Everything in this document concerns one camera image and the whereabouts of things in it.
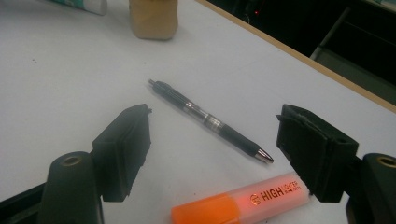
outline highlighter cap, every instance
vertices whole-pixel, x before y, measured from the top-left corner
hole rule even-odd
[[[290,173],[174,207],[172,219],[174,224],[248,224],[308,202],[308,188]]]

